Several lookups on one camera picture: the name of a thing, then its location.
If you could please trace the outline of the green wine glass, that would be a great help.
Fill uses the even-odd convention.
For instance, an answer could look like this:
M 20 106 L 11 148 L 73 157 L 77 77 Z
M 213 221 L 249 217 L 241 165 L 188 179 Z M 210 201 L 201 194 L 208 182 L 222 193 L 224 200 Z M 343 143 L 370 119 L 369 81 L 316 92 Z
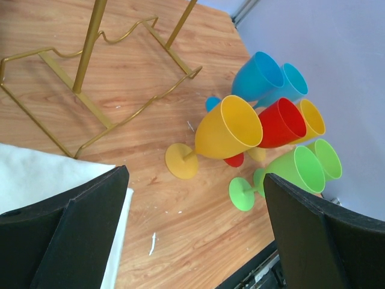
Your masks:
M 342 165 L 338 154 L 333 146 L 326 140 L 320 138 L 306 145 L 320 161 L 325 175 L 325 183 L 342 176 Z
M 255 192 L 265 197 L 263 182 L 269 173 L 274 173 L 312 194 L 320 194 L 325 189 L 325 175 L 320 161 L 308 147 L 298 146 L 276 158 L 265 168 L 256 169 L 253 173 L 253 185 L 245 178 L 233 178 L 229 184 L 229 197 L 233 205 L 240 211 L 251 210 L 255 202 Z

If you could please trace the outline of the light blue wine glass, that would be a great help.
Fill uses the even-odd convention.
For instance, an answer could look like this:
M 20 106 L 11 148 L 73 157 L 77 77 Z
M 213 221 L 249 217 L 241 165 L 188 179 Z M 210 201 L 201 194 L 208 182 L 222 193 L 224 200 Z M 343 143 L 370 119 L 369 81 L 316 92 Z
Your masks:
M 269 107 L 280 98 L 287 98 L 294 102 L 308 94 L 309 89 L 307 82 L 295 66 L 290 63 L 285 63 L 280 69 L 284 80 L 283 86 L 267 94 L 259 100 L 253 108 Z

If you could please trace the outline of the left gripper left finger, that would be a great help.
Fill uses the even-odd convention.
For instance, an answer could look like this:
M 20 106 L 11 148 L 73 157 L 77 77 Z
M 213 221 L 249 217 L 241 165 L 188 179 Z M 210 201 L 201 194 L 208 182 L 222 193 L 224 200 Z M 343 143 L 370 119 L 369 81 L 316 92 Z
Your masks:
M 119 166 L 1 214 L 1 288 L 100 288 L 128 181 Z

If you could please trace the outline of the yellow wine glass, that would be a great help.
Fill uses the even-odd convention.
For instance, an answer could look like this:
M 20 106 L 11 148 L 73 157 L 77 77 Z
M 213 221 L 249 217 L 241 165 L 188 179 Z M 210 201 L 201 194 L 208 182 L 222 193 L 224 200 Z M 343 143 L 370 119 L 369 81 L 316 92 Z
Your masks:
M 307 133 L 304 137 L 286 145 L 297 145 L 325 134 L 325 122 L 318 108 L 308 99 L 302 99 L 295 104 L 302 113 Z

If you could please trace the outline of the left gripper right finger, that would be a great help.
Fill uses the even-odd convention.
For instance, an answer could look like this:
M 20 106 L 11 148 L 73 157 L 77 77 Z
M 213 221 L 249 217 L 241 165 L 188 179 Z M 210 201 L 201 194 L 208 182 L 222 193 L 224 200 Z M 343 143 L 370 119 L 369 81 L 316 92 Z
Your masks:
M 264 190 L 289 288 L 384 288 L 384 222 L 269 173 Z

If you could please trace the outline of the red wine glass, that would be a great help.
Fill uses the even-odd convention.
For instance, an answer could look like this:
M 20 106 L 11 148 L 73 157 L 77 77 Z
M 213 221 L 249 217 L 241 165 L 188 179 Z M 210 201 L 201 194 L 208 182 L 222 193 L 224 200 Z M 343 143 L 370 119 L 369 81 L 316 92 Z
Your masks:
M 307 133 L 305 119 L 298 107 L 287 98 L 280 98 L 259 114 L 263 138 L 247 151 L 255 161 L 263 161 L 266 150 L 287 145 Z

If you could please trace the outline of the orange wine glass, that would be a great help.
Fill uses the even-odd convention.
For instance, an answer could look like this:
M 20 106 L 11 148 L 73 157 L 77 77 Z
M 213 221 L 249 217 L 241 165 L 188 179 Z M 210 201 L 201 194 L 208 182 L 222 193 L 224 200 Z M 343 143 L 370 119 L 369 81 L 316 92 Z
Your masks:
M 199 169 L 198 156 L 223 160 L 254 148 L 263 139 L 262 122 L 253 107 L 236 95 L 228 95 L 199 123 L 194 147 L 170 145 L 165 164 L 180 179 L 193 178 Z

